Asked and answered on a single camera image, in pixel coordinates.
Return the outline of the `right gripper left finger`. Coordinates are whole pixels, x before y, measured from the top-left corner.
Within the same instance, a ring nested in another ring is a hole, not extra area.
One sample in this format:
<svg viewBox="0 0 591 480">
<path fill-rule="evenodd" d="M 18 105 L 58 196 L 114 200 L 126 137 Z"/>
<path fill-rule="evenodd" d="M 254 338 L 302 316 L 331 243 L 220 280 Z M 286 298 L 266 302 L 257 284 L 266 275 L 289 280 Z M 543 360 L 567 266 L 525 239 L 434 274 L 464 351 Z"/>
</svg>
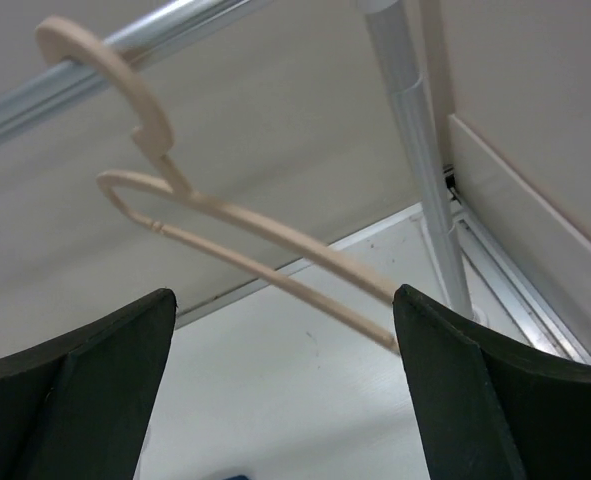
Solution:
<svg viewBox="0 0 591 480">
<path fill-rule="evenodd" d="M 133 479 L 166 367 L 162 288 L 0 358 L 0 479 Z"/>
</svg>

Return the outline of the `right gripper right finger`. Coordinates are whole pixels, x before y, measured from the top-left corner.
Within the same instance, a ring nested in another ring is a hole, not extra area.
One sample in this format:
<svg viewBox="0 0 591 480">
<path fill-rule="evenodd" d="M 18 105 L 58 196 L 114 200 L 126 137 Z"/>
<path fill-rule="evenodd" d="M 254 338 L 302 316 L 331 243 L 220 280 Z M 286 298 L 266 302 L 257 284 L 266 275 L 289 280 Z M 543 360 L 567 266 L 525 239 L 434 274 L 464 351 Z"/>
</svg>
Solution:
<svg viewBox="0 0 591 480">
<path fill-rule="evenodd" d="M 401 286 L 393 313 L 433 479 L 591 479 L 591 365 Z"/>
</svg>

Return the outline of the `beige wooden hanger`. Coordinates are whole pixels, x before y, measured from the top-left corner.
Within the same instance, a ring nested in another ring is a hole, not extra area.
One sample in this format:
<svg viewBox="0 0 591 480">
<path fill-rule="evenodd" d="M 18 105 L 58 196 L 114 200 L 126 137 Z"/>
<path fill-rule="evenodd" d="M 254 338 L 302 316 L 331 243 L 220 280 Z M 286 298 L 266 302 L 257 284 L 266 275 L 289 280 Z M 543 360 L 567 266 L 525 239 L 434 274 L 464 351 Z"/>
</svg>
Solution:
<svg viewBox="0 0 591 480">
<path fill-rule="evenodd" d="M 164 109 L 141 76 L 116 50 L 93 33 L 69 19 L 51 16 L 36 27 L 35 37 L 48 64 L 73 60 L 93 68 L 122 94 L 140 121 L 133 130 L 132 140 L 159 174 L 151 176 L 126 170 L 109 170 L 99 174 L 96 179 L 98 187 L 117 210 L 156 234 L 188 245 L 266 281 L 333 317 L 385 350 L 399 354 L 394 333 L 337 301 L 239 252 L 155 220 L 128 206 L 118 196 L 117 189 L 128 188 L 167 198 L 295 252 L 385 305 L 393 301 L 395 284 L 372 269 L 300 231 L 194 189 L 169 155 L 174 146 L 174 133 Z"/>
</svg>

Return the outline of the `blue t shirt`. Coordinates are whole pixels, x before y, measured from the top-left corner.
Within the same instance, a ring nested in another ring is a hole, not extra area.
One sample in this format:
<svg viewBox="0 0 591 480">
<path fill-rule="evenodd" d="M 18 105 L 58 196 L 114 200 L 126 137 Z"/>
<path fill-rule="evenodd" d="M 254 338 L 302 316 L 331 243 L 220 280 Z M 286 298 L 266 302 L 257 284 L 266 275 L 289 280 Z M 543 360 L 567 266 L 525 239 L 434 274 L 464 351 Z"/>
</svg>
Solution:
<svg viewBox="0 0 591 480">
<path fill-rule="evenodd" d="M 233 475 L 225 476 L 225 477 L 218 479 L 218 480 L 250 480 L 250 478 L 247 475 L 244 475 L 241 473 L 236 473 Z"/>
</svg>

